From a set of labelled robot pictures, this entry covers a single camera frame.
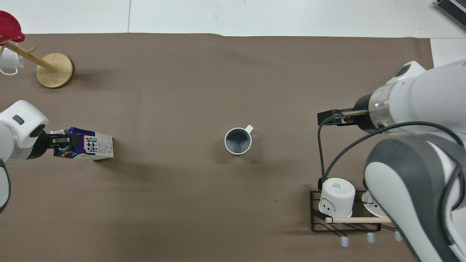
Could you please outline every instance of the red mug handle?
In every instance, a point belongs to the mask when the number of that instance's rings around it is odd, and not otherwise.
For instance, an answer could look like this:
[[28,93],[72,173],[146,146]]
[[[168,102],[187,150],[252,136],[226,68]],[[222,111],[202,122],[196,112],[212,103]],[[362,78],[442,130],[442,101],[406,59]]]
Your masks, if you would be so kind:
[[20,35],[19,35],[19,36],[17,36],[16,38],[12,39],[12,41],[13,41],[13,42],[17,42],[17,43],[19,43],[19,42],[23,42],[23,41],[24,41],[24,39],[25,39],[25,36],[24,36],[24,34],[23,34],[23,33],[20,33]]

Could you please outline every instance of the red mug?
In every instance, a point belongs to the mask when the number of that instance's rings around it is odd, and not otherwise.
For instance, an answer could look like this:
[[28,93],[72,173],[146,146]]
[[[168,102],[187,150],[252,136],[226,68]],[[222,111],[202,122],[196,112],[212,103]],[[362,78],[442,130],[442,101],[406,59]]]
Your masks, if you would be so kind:
[[7,41],[23,42],[24,34],[21,32],[21,26],[14,16],[0,11],[0,46]]

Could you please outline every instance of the mug with smiley face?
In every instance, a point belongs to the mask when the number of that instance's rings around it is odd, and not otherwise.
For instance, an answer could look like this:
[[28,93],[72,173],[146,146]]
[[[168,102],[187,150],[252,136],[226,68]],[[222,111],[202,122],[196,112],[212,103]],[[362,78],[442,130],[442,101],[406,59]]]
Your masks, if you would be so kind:
[[319,211],[331,217],[350,217],[356,189],[341,178],[330,178],[322,184]]

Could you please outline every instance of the wooden round base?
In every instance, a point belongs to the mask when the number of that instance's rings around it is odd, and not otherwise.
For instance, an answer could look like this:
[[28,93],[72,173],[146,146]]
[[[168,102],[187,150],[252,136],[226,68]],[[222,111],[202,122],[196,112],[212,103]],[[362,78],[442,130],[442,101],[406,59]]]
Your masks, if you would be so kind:
[[35,75],[43,86],[57,88],[68,82],[73,74],[73,64],[66,55],[52,53],[46,55],[43,60],[57,68],[55,72],[52,72],[42,66],[37,66]]

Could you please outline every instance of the mug rim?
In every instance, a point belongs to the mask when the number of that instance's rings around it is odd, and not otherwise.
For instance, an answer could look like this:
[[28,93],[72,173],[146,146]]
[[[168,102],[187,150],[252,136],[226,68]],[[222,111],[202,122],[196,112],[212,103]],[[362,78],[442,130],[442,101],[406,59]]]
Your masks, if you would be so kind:
[[[228,134],[229,134],[231,131],[233,131],[233,130],[235,130],[235,129],[242,129],[242,130],[244,130],[244,132],[246,132],[247,136],[249,137],[249,141],[251,141],[251,142],[249,143],[249,146],[247,147],[247,149],[244,150],[244,152],[241,152],[241,153],[234,153],[234,152],[231,152],[231,150],[230,150],[230,149],[228,148],[228,146],[226,145],[226,137],[228,136]],[[223,139],[223,143],[225,144],[225,147],[226,147],[226,149],[228,150],[228,152],[230,152],[231,154],[233,154],[233,155],[242,155],[242,154],[246,153],[246,152],[249,150],[249,148],[251,147],[251,144],[253,143],[253,138],[251,137],[251,134],[250,134],[248,131],[246,131],[246,129],[244,129],[244,128],[242,128],[242,127],[235,127],[235,128],[230,129],[230,131],[228,131],[228,132],[226,133],[225,138]]]

